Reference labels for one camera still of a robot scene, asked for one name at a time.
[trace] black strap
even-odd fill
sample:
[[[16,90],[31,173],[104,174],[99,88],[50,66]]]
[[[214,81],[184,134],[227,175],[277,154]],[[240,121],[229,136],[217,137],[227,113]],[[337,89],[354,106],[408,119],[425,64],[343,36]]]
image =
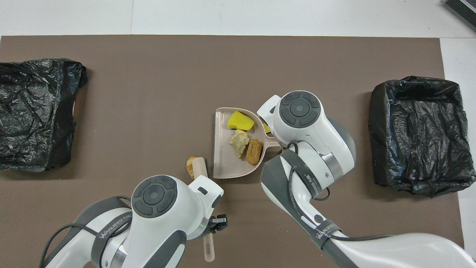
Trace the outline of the black strap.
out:
[[[307,164],[304,163],[301,157],[289,149],[285,150],[280,154],[280,156],[293,167],[294,172],[296,172],[297,176],[301,179],[309,193],[312,195],[312,199],[316,199],[322,192],[322,187]]]
[[[316,233],[311,236],[311,240],[316,244],[316,246],[322,249],[322,245],[324,245],[324,243],[336,231],[341,231],[339,226],[331,220],[325,220],[316,228]]]
[[[125,224],[130,223],[131,220],[132,211],[123,213],[111,220],[100,232],[98,232],[91,249],[91,262],[94,266],[102,268],[102,254],[104,253],[109,238],[111,238],[112,235]]]

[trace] trash bag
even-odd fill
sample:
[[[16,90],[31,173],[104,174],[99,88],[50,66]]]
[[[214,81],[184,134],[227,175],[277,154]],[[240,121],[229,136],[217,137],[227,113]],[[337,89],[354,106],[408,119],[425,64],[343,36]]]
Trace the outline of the trash bag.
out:
[[[86,68],[68,59],[0,63],[0,170],[67,164]]]
[[[476,178],[459,85],[409,76],[372,92],[368,116],[374,182],[435,197]]]

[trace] brown oval food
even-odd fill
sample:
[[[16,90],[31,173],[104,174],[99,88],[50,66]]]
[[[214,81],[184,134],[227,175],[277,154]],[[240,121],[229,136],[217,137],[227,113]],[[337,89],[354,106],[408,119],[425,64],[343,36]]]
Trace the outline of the brown oval food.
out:
[[[263,144],[257,139],[252,139],[249,142],[248,150],[246,151],[246,161],[251,165],[258,164],[262,150]]]

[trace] brown table surface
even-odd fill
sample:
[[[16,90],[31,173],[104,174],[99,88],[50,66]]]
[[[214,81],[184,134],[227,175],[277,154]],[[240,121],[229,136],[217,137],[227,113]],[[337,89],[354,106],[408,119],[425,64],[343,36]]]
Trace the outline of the brown table surface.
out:
[[[88,69],[76,102],[72,161],[42,173],[0,173],[0,267],[36,267],[49,237],[87,205],[131,195],[143,179],[185,183],[189,156],[213,171],[218,107],[256,111],[273,94],[307,90],[356,142],[356,167],[314,205],[348,236],[426,232],[463,246],[456,194],[412,196],[373,184],[370,93],[408,75],[443,78],[438,39],[263,36],[2,37],[1,62],[70,58]],[[225,190],[214,215],[216,259],[189,241],[179,267],[336,267],[259,183],[261,167]]]

